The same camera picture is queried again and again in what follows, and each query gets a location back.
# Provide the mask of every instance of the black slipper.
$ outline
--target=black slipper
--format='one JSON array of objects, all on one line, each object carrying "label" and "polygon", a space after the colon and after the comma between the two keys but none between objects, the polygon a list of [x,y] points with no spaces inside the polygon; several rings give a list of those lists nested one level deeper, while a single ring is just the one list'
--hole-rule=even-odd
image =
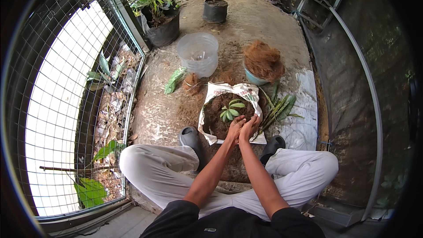
[{"label": "black slipper", "polygon": [[285,148],[285,141],[279,135],[273,136],[267,145],[263,149],[263,153],[260,156],[260,162],[266,166],[270,156],[273,156],[279,148]]},{"label": "black slipper", "polygon": [[207,164],[207,159],[204,154],[203,145],[201,144],[200,137],[198,136],[198,130],[193,126],[186,126],[179,132],[179,145],[191,147],[195,154],[197,154],[200,164],[198,165],[197,172],[200,172]]}]

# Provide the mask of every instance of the blue bowl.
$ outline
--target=blue bowl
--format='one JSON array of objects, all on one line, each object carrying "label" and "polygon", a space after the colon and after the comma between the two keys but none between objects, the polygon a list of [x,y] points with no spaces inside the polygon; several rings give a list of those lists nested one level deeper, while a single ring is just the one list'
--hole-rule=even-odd
[{"label": "blue bowl", "polygon": [[245,66],[245,63],[243,63],[244,69],[245,69],[245,75],[247,76],[248,82],[255,84],[256,86],[262,86],[269,81],[265,79],[261,79],[253,75],[250,71],[248,71],[247,67]]}]

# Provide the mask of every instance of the leg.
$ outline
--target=leg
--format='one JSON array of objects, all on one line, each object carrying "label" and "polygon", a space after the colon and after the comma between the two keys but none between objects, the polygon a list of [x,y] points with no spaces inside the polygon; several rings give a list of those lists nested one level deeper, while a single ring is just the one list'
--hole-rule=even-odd
[{"label": "leg", "polygon": [[[189,146],[131,145],[122,151],[119,161],[125,177],[163,209],[169,202],[183,199],[194,181],[179,172],[196,170],[198,165],[198,157]],[[228,206],[231,198],[214,192],[200,217]]]},{"label": "leg", "polygon": [[[338,172],[338,160],[330,152],[278,149],[266,164],[283,199],[299,208],[319,194]],[[232,195],[234,206],[269,221],[253,189]]]}]

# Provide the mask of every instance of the hand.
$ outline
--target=hand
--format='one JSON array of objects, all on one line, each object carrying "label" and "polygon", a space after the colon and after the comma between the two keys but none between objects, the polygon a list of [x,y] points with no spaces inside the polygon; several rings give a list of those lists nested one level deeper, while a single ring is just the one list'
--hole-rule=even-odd
[{"label": "hand", "polygon": [[260,124],[260,118],[257,114],[251,117],[250,121],[244,124],[239,133],[239,139],[249,141],[250,138],[254,135],[254,133],[258,129],[258,125]]},{"label": "hand", "polygon": [[226,136],[225,141],[228,141],[232,145],[232,147],[235,147],[235,145],[238,143],[241,128],[244,123],[247,122],[244,117],[245,115],[238,116],[230,123],[228,135]]}]

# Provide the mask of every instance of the clear plastic container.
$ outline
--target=clear plastic container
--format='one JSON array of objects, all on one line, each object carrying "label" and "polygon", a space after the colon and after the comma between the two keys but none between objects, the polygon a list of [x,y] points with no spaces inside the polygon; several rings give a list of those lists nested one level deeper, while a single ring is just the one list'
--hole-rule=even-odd
[{"label": "clear plastic container", "polygon": [[183,36],[176,47],[182,66],[198,78],[211,76],[217,68],[219,57],[217,39],[206,32],[196,32]]}]

